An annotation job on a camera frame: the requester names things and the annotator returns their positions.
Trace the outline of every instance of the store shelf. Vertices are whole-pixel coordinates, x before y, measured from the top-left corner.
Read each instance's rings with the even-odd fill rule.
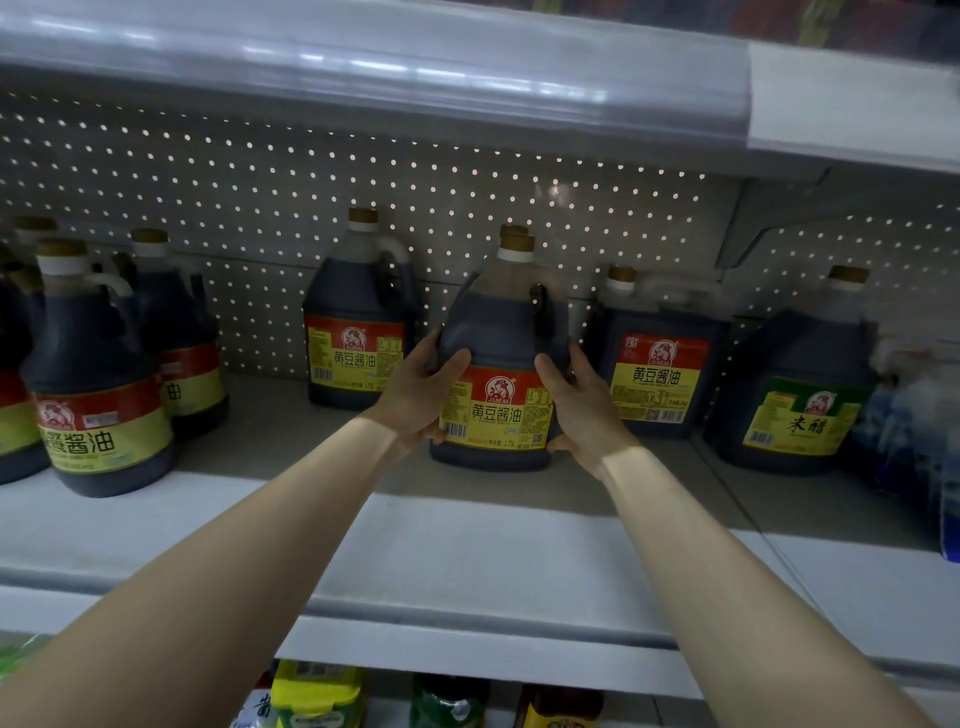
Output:
[[[51,473],[0,489],[0,629],[62,629],[346,420],[302,388],[233,377],[229,423],[137,493],[84,499]],[[960,673],[960,570],[894,501],[841,475],[741,471],[702,443],[649,445],[871,658],[906,676]],[[700,696],[606,493],[562,456],[542,473],[491,475],[412,454],[384,476],[280,654]]]
[[[310,405],[297,381],[239,376],[230,390],[230,422],[149,488],[90,500],[48,472],[0,489],[0,629],[58,631],[348,416]],[[689,444],[656,450],[797,588]],[[485,474],[412,454],[384,476],[280,654],[699,695],[605,491],[566,457]]]
[[[10,87],[767,179],[960,170],[946,66],[445,1],[0,2],[0,63]]]
[[[755,473],[695,447],[857,647],[894,673],[960,680],[960,568],[919,516],[845,473]]]

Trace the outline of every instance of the cartoon chef logo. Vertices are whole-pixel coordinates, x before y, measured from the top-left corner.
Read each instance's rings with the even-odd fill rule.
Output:
[[[73,410],[60,401],[45,400],[36,403],[40,426],[48,429],[73,429]]]
[[[362,352],[367,348],[367,334],[361,328],[347,327],[340,334],[340,338],[344,342],[344,349],[352,352]]]
[[[804,413],[807,415],[826,415],[837,396],[833,392],[817,392],[806,401]]]
[[[673,360],[677,356],[677,342],[669,339],[660,339],[650,347],[649,364],[658,367],[672,367]]]
[[[484,391],[487,393],[487,401],[493,404],[510,404],[514,398],[516,386],[512,379],[505,376],[495,376],[487,382]]]

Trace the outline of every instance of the product label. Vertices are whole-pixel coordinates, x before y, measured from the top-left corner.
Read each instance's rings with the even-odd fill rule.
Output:
[[[363,717],[363,695],[347,705],[338,705],[332,711],[312,716],[289,708],[275,709],[283,728],[356,728]]]
[[[710,349],[703,339],[625,334],[610,392],[624,420],[679,425]]]
[[[270,689],[257,688],[247,696],[230,728],[272,728],[276,713],[270,707]]]
[[[147,460],[173,441],[152,377],[82,395],[34,395],[36,423],[53,466],[108,473]]]
[[[792,455],[833,455],[869,394],[774,377],[767,383],[743,444]]]
[[[382,392],[403,358],[403,324],[345,321],[307,314],[310,381],[324,387]]]
[[[217,345],[172,349],[160,354],[160,393],[171,417],[203,412],[227,396]]]
[[[447,395],[440,427],[471,448],[546,447],[553,400],[536,372],[467,367]]]
[[[40,441],[34,404],[13,370],[0,370],[0,455],[28,448]]]
[[[527,715],[523,719],[523,728],[596,728],[596,720],[581,717],[542,716],[532,705],[527,706]]]

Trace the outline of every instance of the red and yellow label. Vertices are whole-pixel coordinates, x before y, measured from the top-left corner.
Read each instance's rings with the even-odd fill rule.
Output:
[[[620,417],[681,424],[709,349],[703,339],[624,334],[610,385]]]
[[[440,427],[447,442],[470,448],[543,449],[552,415],[536,372],[467,367],[450,388]]]
[[[173,442],[156,380],[82,395],[34,394],[50,462],[64,473],[108,473],[143,462]]]
[[[403,358],[403,324],[346,321],[306,314],[310,381],[324,387],[382,392]]]
[[[23,381],[13,370],[0,370],[0,455],[28,448],[39,441],[34,404]]]
[[[160,395],[171,417],[195,415],[227,396],[217,345],[171,349],[160,355]]]

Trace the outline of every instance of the bottle cap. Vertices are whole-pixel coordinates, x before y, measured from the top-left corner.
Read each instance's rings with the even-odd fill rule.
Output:
[[[36,254],[44,257],[86,255],[86,243],[75,237],[44,237],[36,242]]]
[[[347,219],[351,223],[366,223],[367,225],[376,225],[380,222],[376,210],[369,207],[351,207],[347,213]]]
[[[506,223],[500,226],[500,237],[509,235],[512,232],[519,232],[521,235],[526,235],[530,232],[530,229],[525,225],[507,225]]]
[[[629,265],[612,265],[607,273],[607,278],[619,280],[623,283],[634,283],[636,282],[636,268],[631,268]]]
[[[827,278],[843,280],[847,283],[866,283],[870,277],[869,268],[856,268],[852,265],[834,265],[830,268]]]
[[[57,221],[52,217],[16,215],[13,218],[13,229],[19,231],[56,232]]]
[[[500,248],[517,253],[532,253],[534,251],[534,236],[524,232],[508,232],[500,236]]]
[[[166,231],[158,228],[137,228],[130,231],[130,240],[134,243],[166,243],[170,238]]]

